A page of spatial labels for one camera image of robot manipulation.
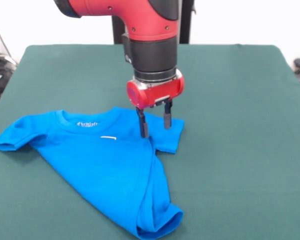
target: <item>green felt tablecloth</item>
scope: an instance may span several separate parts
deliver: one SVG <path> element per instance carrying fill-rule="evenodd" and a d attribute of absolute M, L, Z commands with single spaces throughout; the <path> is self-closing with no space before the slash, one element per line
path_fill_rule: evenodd
<path fill-rule="evenodd" d="M 164 239 L 300 240 L 300 83 L 280 50 L 181 45 L 178 67 L 172 113 L 185 128 L 177 154 L 158 155 L 184 219 Z M 0 133 L 24 115 L 132 108 L 132 74 L 121 45 L 31 46 L 1 98 Z M 0 240 L 125 239 L 29 146 L 0 152 Z"/>

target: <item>black cable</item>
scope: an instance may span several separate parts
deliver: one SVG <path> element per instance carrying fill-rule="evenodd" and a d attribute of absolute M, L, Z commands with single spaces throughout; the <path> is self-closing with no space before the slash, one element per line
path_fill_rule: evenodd
<path fill-rule="evenodd" d="M 3 40 L 1 34 L 0 34 L 0 40 L 1 40 L 2 45 L 4 46 L 4 48 L 5 48 L 6 52 L 7 52 L 7 54 L 11 57 L 11 54 L 10 54 L 10 52 L 9 52 L 9 49 L 7 48 L 7 46 L 6 46 L 6 44 L 5 44 L 5 41 Z"/>

